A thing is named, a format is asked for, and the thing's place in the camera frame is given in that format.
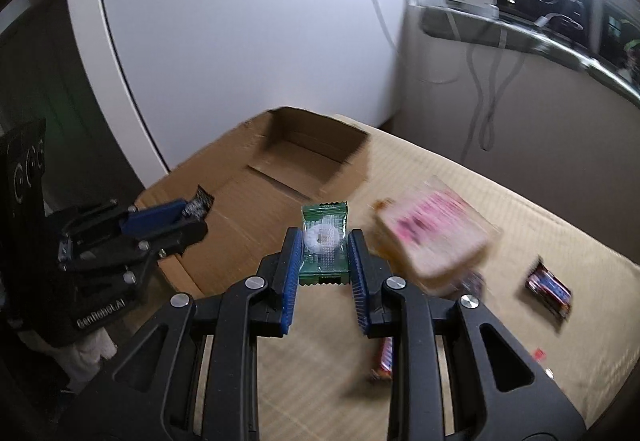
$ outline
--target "small red item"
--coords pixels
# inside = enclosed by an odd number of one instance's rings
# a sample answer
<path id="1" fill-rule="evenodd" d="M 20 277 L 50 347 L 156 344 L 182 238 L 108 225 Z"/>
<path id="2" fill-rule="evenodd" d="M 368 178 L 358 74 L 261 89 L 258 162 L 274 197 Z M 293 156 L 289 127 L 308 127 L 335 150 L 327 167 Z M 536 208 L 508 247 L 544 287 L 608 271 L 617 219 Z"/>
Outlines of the small red item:
<path id="1" fill-rule="evenodd" d="M 375 364 L 371 369 L 371 381 L 391 381 L 393 377 L 393 345 L 393 338 L 384 338 L 380 342 Z"/>
<path id="2" fill-rule="evenodd" d="M 544 361 L 546 359 L 545 351 L 543 351 L 542 349 L 536 349 L 533 353 L 533 359 L 538 363 L 540 363 L 540 361 Z"/>

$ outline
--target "packaged bread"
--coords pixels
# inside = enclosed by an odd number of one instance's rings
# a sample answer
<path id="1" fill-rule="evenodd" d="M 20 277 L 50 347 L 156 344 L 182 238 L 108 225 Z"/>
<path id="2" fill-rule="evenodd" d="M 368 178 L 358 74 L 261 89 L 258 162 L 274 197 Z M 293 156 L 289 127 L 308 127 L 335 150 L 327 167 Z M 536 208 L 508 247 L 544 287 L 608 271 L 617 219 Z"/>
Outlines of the packaged bread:
<path id="1" fill-rule="evenodd" d="M 450 293 L 487 255 L 499 235 L 436 177 L 396 200 L 376 204 L 382 253 L 426 293 Z"/>

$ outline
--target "white device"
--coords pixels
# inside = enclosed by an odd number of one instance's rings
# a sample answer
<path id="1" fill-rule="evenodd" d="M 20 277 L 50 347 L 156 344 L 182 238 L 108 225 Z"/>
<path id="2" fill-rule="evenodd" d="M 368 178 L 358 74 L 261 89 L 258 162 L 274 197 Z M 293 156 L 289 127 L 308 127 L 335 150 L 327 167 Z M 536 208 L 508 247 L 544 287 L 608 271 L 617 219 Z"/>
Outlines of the white device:
<path id="1" fill-rule="evenodd" d="M 491 20 L 497 20 L 500 15 L 500 10 L 496 5 L 495 0 L 445 0 L 447 6 L 465 13 L 471 13 L 473 15 L 490 18 Z"/>

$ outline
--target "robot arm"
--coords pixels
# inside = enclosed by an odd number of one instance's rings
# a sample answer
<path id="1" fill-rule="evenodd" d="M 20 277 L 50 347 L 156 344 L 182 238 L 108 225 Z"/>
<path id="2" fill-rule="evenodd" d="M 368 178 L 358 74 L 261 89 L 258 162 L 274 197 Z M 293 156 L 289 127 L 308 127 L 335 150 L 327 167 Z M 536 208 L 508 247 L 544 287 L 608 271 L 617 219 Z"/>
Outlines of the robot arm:
<path id="1" fill-rule="evenodd" d="M 60 422 L 60 439 L 257 441 L 257 337 L 288 332 L 302 255 L 289 228 L 282 251 L 225 294 L 177 294 L 110 360 Z M 571 402 L 473 297 L 448 301 L 393 277 L 361 230 L 348 237 L 358 321 L 393 337 L 388 439 L 573 441 L 585 432 Z M 202 437 L 193 412 L 205 337 L 214 335 Z M 444 435 L 435 336 L 444 338 L 456 433 Z"/>

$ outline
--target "white cloth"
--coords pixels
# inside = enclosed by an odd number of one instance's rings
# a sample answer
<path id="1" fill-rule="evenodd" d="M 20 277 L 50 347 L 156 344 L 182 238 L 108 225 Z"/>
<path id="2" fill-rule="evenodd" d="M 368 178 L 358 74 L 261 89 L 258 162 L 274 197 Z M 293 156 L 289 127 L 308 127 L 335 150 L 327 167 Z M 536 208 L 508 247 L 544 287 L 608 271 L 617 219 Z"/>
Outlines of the white cloth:
<path id="1" fill-rule="evenodd" d="M 116 345 L 104 328 L 59 349 L 51 347 L 35 331 L 22 331 L 18 336 L 31 350 L 56 360 L 69 377 L 69 390 L 76 394 L 98 374 L 102 360 L 113 358 L 117 352 Z"/>

